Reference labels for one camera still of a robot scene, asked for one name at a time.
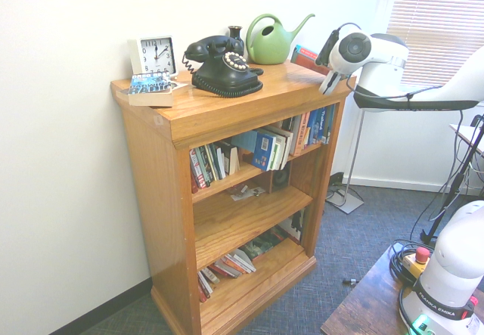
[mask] small vase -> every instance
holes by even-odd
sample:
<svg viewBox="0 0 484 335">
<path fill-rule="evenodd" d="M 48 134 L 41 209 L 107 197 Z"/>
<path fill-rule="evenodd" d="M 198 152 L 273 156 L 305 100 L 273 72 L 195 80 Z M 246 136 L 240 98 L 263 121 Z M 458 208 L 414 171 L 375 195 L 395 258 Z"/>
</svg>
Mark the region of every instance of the small vase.
<svg viewBox="0 0 484 335">
<path fill-rule="evenodd" d="M 240 37 L 240 31 L 242 30 L 242 26 L 229 26 L 228 29 L 230 30 L 230 37 L 238 40 L 242 43 L 242 48 L 244 47 L 244 41 Z"/>
</svg>

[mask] white stand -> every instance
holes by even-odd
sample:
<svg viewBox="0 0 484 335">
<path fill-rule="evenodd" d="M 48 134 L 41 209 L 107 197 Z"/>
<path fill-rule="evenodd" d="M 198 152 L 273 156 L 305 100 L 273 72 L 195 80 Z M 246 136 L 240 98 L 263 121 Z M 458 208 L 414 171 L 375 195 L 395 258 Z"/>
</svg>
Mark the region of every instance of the white stand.
<svg viewBox="0 0 484 335">
<path fill-rule="evenodd" d="M 351 174 L 353 173 L 353 167 L 355 166 L 356 153 L 358 152 L 358 146 L 360 143 L 361 128 L 363 127 L 363 119 L 365 117 L 365 111 L 361 112 L 360 127 L 358 129 L 358 136 L 356 137 L 355 153 L 353 154 L 353 161 L 351 162 L 351 168 L 349 169 L 348 181 L 346 183 L 346 189 L 339 189 L 335 191 L 332 197 L 326 199 L 328 203 L 333 204 L 336 208 L 341 209 L 346 214 L 350 214 L 353 210 L 363 204 L 363 201 L 356 197 L 353 197 L 348 193 L 349 182 L 351 181 Z"/>
</svg>

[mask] white clock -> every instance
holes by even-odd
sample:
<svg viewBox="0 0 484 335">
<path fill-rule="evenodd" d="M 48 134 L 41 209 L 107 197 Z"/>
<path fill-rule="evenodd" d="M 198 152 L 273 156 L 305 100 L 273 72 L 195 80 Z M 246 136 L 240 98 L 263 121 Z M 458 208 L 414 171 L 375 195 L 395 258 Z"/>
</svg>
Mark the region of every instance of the white clock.
<svg viewBox="0 0 484 335">
<path fill-rule="evenodd" d="M 130 39 L 128 46 L 133 74 L 164 71 L 170 76 L 178 75 L 171 36 Z"/>
</svg>

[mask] window blinds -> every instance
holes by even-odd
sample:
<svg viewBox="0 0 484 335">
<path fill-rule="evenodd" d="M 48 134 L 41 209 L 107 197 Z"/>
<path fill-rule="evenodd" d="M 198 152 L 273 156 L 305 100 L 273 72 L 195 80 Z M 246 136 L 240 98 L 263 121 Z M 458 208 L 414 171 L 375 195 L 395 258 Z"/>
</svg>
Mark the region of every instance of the window blinds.
<svg viewBox="0 0 484 335">
<path fill-rule="evenodd" d="M 484 0 L 395 0 L 387 32 L 410 49 L 403 85 L 443 85 L 484 45 Z"/>
</svg>

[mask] black telephone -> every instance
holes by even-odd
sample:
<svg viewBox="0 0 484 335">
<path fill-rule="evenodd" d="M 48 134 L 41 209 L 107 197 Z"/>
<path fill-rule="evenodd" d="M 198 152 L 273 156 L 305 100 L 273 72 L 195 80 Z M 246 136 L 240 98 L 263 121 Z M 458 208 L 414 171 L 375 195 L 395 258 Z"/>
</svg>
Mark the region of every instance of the black telephone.
<svg viewBox="0 0 484 335">
<path fill-rule="evenodd" d="M 262 69 L 250 69 L 244 59 L 244 46 L 234 38 L 210 36 L 190 44 L 182 63 L 193 76 L 191 83 L 204 91 L 235 98 L 257 92 L 262 82 L 257 79 Z M 194 73 L 186 59 L 203 63 Z"/>
</svg>

